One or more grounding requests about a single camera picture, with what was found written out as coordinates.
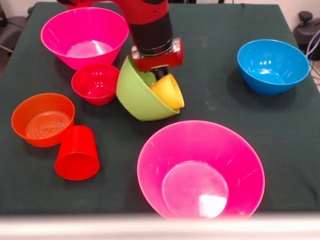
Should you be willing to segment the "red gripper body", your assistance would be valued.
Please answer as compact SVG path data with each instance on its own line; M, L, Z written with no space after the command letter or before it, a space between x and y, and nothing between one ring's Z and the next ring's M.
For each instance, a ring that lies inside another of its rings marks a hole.
M180 66L184 62L183 41L180 37L174 38L170 49L156 56L143 56L134 45L131 48L131 57L135 67L141 72Z

